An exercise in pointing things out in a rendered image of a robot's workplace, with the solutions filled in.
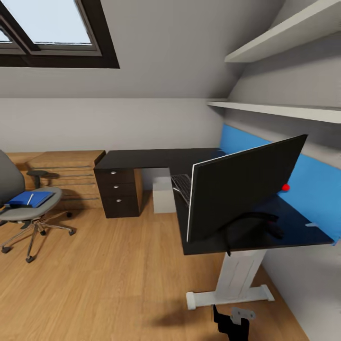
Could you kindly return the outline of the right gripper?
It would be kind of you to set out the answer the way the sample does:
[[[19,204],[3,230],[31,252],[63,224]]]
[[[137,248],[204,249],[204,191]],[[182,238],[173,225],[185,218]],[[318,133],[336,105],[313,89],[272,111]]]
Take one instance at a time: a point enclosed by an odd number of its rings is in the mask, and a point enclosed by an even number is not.
[[[229,340],[232,341],[236,335],[249,337],[249,322],[246,319],[241,319],[241,325],[236,325],[232,322],[230,316],[219,314],[216,306],[214,308],[214,322],[218,323],[219,332],[228,334]]]

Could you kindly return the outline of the folder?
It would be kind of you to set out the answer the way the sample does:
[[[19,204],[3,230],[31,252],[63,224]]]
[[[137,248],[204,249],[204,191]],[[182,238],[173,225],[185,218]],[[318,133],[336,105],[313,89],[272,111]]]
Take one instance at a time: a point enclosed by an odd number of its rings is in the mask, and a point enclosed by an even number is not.
[[[53,192],[25,191],[4,204],[4,207],[37,208],[53,195]]]

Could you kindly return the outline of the mouse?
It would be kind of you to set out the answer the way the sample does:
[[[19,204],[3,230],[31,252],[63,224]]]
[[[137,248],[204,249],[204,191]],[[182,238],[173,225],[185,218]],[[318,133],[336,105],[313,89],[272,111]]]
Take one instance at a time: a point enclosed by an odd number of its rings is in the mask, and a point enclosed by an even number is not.
[[[285,235],[285,233],[275,224],[267,224],[267,229],[276,237]]]

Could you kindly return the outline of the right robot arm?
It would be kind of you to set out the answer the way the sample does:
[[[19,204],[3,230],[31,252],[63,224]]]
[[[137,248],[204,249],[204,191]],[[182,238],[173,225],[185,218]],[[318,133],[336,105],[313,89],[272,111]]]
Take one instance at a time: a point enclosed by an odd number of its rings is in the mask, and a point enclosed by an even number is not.
[[[248,341],[249,320],[255,320],[256,314],[252,310],[231,307],[233,316],[219,314],[214,308],[214,322],[218,323],[219,332],[228,334],[230,341]]]

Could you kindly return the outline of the keyboard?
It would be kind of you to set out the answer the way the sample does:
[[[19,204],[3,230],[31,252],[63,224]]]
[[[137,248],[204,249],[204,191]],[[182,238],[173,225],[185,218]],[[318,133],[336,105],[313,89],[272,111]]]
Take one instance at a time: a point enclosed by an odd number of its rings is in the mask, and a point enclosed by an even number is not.
[[[171,176],[171,181],[189,206],[192,179],[188,174]]]

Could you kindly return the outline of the swivel chair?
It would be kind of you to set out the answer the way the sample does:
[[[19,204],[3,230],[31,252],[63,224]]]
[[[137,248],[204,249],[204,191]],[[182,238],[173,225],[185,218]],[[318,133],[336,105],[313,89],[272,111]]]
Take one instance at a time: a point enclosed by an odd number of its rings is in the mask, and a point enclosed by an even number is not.
[[[57,187],[40,188],[39,176],[48,174],[47,171],[33,170],[28,171],[26,174],[35,177],[34,184],[36,186],[36,189],[33,190],[33,192],[53,192],[53,195],[37,208],[4,207],[4,204],[11,201],[13,198],[17,197],[21,193],[25,192],[26,186],[23,174],[9,159],[6,153],[3,152],[3,150],[0,148],[0,227],[6,223],[25,223],[25,225],[20,228],[24,230],[0,245],[0,250],[4,254],[6,254],[7,251],[11,250],[10,247],[4,247],[6,244],[10,243],[14,239],[20,237],[21,235],[27,233],[34,228],[26,258],[27,263],[30,263],[32,260],[34,260],[34,258],[30,256],[30,253],[34,244],[37,231],[39,231],[42,236],[46,235],[44,226],[68,230],[70,236],[74,234],[74,231],[70,228],[45,223],[65,213],[67,213],[67,217],[71,217],[72,213],[68,213],[68,211],[64,211],[62,213],[58,213],[48,218],[39,220],[59,203],[63,196],[63,190]]]

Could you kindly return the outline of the monitor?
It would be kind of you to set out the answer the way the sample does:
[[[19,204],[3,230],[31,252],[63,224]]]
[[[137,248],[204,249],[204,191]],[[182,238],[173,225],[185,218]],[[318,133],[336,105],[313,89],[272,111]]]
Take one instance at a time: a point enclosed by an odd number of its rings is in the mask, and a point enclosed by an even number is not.
[[[241,152],[193,164],[187,242],[189,245],[248,212],[287,184],[308,135],[297,135]]]

